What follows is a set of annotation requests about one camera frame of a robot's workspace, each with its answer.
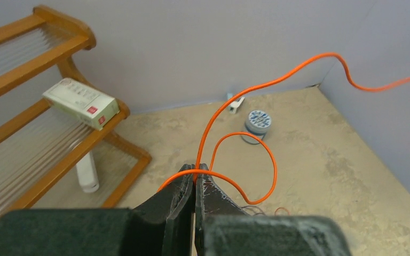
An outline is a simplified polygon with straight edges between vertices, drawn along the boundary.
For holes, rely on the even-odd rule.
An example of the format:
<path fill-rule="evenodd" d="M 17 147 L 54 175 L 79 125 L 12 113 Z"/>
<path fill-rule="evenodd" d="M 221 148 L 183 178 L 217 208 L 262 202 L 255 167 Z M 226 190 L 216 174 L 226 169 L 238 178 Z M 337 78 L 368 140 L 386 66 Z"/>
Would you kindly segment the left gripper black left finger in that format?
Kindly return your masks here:
<path fill-rule="evenodd" d="M 0 218 L 0 255 L 190 255 L 192 177 L 134 209 L 25 209 Z"/>

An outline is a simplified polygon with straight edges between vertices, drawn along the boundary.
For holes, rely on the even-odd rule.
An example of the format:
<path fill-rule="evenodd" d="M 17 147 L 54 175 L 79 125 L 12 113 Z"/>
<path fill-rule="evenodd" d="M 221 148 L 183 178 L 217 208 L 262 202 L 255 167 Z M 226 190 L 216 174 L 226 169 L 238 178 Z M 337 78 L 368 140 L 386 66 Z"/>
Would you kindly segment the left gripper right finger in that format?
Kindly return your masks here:
<path fill-rule="evenodd" d="M 351 255 L 344 232 L 319 215 L 250 215 L 208 174 L 195 192 L 198 255 Z"/>

